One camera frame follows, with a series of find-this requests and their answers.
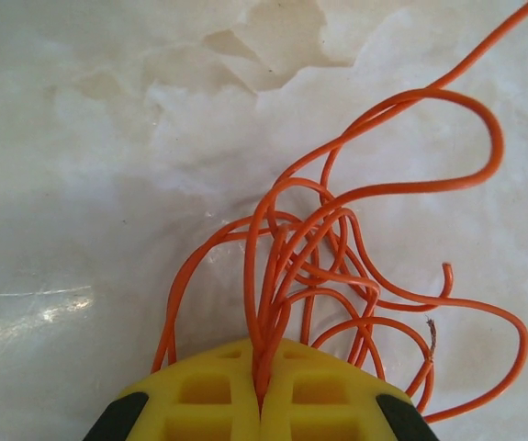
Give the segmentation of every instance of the white marble surface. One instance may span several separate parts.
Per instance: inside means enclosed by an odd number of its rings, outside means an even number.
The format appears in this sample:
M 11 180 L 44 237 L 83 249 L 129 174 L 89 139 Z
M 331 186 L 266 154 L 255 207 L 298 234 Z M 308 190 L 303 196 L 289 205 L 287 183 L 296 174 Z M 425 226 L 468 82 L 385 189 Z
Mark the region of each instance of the white marble surface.
M 446 72 L 520 4 L 0 0 L 0 441 L 81 439 L 148 372 L 187 254 L 249 212 L 285 166 L 378 100 Z M 451 88 L 499 117 L 500 172 L 465 192 L 354 207 L 395 282 L 435 293 L 450 261 L 457 297 L 528 324 L 528 19 Z M 476 118 L 424 103 L 344 149 L 332 186 L 462 174 L 487 148 Z M 200 268 L 182 354 L 245 335 L 241 263 L 233 245 Z M 494 385 L 516 335 L 480 313 L 432 316 L 435 411 Z M 334 320 L 332 306 L 318 317 Z M 426 332 L 423 316 L 408 322 Z M 394 334 L 377 341 L 403 386 L 416 349 Z M 340 354 L 340 342 L 327 350 Z M 528 440 L 528 364 L 499 399 L 434 430 L 442 441 Z

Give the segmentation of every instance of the orange cable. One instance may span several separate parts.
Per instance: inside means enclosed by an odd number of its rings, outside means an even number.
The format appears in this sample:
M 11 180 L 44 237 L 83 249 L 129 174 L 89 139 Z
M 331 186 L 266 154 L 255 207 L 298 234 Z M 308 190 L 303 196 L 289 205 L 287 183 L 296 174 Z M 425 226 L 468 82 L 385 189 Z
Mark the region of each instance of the orange cable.
M 447 263 L 443 264 L 444 283 L 437 296 L 413 293 L 394 285 L 382 276 L 373 264 L 365 249 L 359 222 L 355 214 L 344 206 L 355 200 L 376 196 L 438 193 L 469 188 L 483 183 L 496 173 L 500 167 L 504 151 L 500 124 L 494 115 L 475 99 L 457 92 L 443 90 L 442 87 L 454 81 L 526 17 L 528 17 L 528 3 L 500 24 L 464 60 L 437 81 L 423 89 L 409 90 L 394 95 L 367 110 L 341 136 L 290 165 L 264 195 L 251 216 L 224 226 L 198 247 L 184 262 L 170 288 L 166 320 L 153 360 L 152 372 L 162 367 L 166 354 L 170 364 L 176 361 L 174 332 L 176 315 L 185 288 L 197 266 L 213 247 L 221 243 L 243 241 L 245 243 L 244 308 L 249 335 L 253 343 L 253 385 L 260 409 L 273 374 L 274 354 L 288 325 L 292 305 L 304 300 L 300 341 L 308 345 L 314 300 L 317 296 L 337 300 L 347 310 L 351 319 L 326 330 L 312 343 L 312 347 L 319 348 L 336 334 L 346 329 L 355 328 L 356 334 L 347 361 L 361 367 L 369 354 L 373 360 L 376 375 L 380 379 L 386 379 L 380 354 L 372 339 L 374 327 L 381 325 L 397 329 L 408 335 L 418 345 L 423 355 L 423 363 L 406 392 L 413 396 L 422 386 L 422 395 L 417 405 L 420 412 L 425 409 L 433 394 L 434 326 L 430 324 L 433 339 L 430 347 L 408 325 L 393 319 L 377 317 L 377 308 L 407 312 L 429 311 L 439 306 L 469 308 L 501 317 L 516 328 L 519 335 L 519 347 L 515 360 L 505 377 L 491 390 L 471 401 L 425 416 L 427 422 L 440 421 L 476 409 L 506 390 L 520 374 L 527 357 L 528 333 L 525 325 L 515 315 L 496 306 L 476 300 L 452 299 L 450 296 L 453 287 L 453 271 Z M 329 178 L 341 148 L 348 141 L 392 119 L 403 110 L 425 98 L 456 103 L 471 110 L 481 118 L 490 137 L 490 155 L 486 164 L 472 175 L 432 181 L 387 183 L 359 187 L 335 197 L 329 191 Z M 325 154 L 327 158 L 319 182 L 302 177 L 293 177 L 302 167 Z M 277 210 L 275 207 L 277 197 L 293 187 L 308 188 L 319 195 L 320 206 L 305 220 Z M 265 266 L 259 306 L 256 308 L 255 251 L 258 239 L 262 236 L 271 236 L 273 242 Z M 333 257 L 331 266 L 326 269 L 320 267 L 322 243 L 327 246 Z M 360 300 L 365 302 L 363 311 L 358 312 L 352 302 L 341 292 L 322 286 L 329 281 L 340 282 L 348 286 Z M 289 290 L 293 287 L 294 282 L 304 286 L 304 288 L 290 293 Z M 385 288 L 405 301 L 400 303 L 382 300 L 380 298 L 381 288 Z

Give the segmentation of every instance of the square hole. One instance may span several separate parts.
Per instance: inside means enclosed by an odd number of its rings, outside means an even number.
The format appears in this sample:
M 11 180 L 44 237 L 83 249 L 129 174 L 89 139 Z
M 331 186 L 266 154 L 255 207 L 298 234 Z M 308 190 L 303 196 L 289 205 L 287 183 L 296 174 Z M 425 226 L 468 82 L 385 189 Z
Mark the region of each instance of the square hole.
M 307 356 L 304 356 L 294 351 L 286 351 L 283 355 L 284 355 L 284 358 L 288 360 L 305 360 L 308 358 Z
M 185 418 L 169 420 L 164 441 L 230 441 L 230 418 Z
M 364 441 L 355 419 L 296 420 L 290 423 L 292 441 Z
M 242 351 L 239 349 L 236 349 L 234 351 L 225 352 L 224 354 L 221 354 L 219 358 L 241 358 Z
M 229 378 L 212 373 L 190 375 L 182 383 L 178 398 L 183 404 L 230 404 Z
M 292 390 L 295 404 L 346 404 L 345 385 L 332 376 L 306 376 L 296 378 Z

